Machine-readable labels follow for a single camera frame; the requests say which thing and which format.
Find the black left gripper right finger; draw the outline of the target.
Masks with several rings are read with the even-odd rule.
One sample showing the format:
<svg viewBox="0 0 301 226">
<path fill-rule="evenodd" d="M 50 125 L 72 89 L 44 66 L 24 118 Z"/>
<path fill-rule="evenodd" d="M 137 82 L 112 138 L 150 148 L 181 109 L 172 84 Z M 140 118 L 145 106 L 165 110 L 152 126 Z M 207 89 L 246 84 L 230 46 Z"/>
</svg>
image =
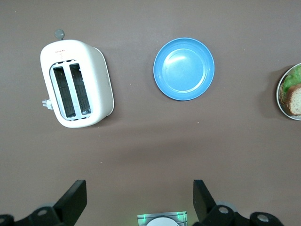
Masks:
<svg viewBox="0 0 301 226">
<path fill-rule="evenodd" d="M 193 206 L 198 217 L 195 226 L 280 226 L 281 221 L 265 212 L 241 216 L 226 205 L 218 205 L 203 180 L 193 181 Z"/>
</svg>

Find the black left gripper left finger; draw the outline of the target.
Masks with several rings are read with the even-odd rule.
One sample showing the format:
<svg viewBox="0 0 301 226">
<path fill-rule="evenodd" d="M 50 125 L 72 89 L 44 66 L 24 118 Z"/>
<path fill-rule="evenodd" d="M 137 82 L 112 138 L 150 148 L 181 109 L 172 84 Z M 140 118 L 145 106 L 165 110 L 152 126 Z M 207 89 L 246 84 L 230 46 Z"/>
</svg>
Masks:
<svg viewBox="0 0 301 226">
<path fill-rule="evenodd" d="M 9 214 L 0 216 L 2 226 L 73 226 L 87 205 L 85 180 L 77 180 L 53 205 L 36 209 L 25 218 L 15 221 Z"/>
</svg>

